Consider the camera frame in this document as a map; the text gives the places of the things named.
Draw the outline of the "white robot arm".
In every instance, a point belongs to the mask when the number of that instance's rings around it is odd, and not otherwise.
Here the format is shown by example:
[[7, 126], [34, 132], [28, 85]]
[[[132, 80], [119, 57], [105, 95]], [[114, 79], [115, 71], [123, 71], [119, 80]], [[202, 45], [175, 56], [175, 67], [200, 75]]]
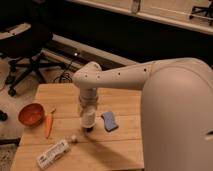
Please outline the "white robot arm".
[[213, 69], [205, 62], [164, 59], [106, 71], [90, 62], [73, 83], [82, 101], [100, 87], [142, 92], [145, 171], [213, 171]]

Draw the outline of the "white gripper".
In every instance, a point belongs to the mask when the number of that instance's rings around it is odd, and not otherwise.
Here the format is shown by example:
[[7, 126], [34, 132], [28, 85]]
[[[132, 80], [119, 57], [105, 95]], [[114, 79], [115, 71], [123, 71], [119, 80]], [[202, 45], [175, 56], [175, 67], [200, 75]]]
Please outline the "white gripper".
[[82, 107], [95, 105], [98, 100], [96, 88], [81, 89], [79, 94], [79, 101]]

